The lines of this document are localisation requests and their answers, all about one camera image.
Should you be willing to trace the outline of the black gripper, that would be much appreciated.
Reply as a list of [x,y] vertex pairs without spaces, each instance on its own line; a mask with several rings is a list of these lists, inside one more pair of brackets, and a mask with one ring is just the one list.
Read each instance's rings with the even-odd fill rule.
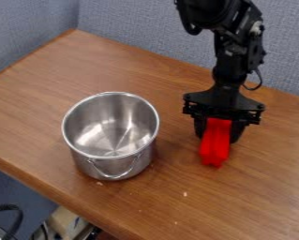
[[232,123],[230,142],[237,143],[246,124],[258,125],[266,109],[264,103],[245,97],[237,87],[216,84],[209,90],[184,95],[184,114],[194,118],[194,132],[198,138],[205,135],[208,118],[234,121]]

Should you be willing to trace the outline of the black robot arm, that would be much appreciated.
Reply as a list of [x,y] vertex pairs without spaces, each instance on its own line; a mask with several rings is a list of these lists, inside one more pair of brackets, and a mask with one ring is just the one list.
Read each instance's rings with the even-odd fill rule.
[[216,66],[210,89],[184,95],[184,113],[194,119],[198,137],[208,134],[212,118],[230,122],[230,142],[237,143],[248,126],[261,122],[264,103],[245,97],[252,73],[265,63],[262,11],[252,0],[174,0],[180,18],[193,36],[214,34]]

